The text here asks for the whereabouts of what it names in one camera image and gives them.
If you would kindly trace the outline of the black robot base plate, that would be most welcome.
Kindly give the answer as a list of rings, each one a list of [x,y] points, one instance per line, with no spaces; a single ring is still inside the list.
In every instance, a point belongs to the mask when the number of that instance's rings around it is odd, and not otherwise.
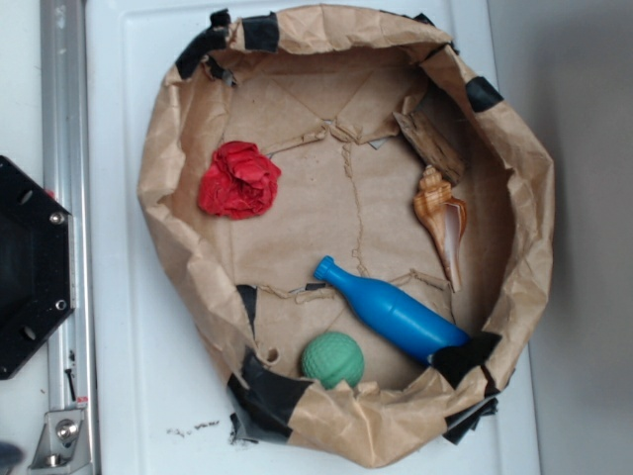
[[[1,157],[1,378],[14,377],[73,311],[71,215]]]

